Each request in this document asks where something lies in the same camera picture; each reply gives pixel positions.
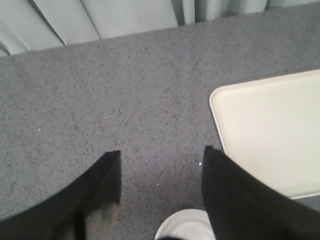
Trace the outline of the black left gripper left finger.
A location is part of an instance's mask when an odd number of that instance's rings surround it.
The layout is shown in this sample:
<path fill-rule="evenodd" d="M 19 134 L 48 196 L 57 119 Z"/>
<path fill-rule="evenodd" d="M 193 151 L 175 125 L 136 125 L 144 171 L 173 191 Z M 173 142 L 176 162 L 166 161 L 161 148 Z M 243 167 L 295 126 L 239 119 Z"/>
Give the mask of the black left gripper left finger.
<path fill-rule="evenodd" d="M 45 201 L 0 222 L 2 240 L 110 240 L 121 199 L 121 152 L 104 153 Z"/>

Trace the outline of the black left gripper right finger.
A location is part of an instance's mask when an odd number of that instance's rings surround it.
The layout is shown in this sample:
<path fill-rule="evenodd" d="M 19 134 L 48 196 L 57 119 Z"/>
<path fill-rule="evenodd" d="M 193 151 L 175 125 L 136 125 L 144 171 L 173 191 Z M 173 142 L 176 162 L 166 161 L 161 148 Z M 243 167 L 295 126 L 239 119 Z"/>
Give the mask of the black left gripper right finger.
<path fill-rule="evenodd" d="M 204 149 L 201 193 L 217 240 L 318 240 L 320 213 L 271 189 L 221 150 Z"/>

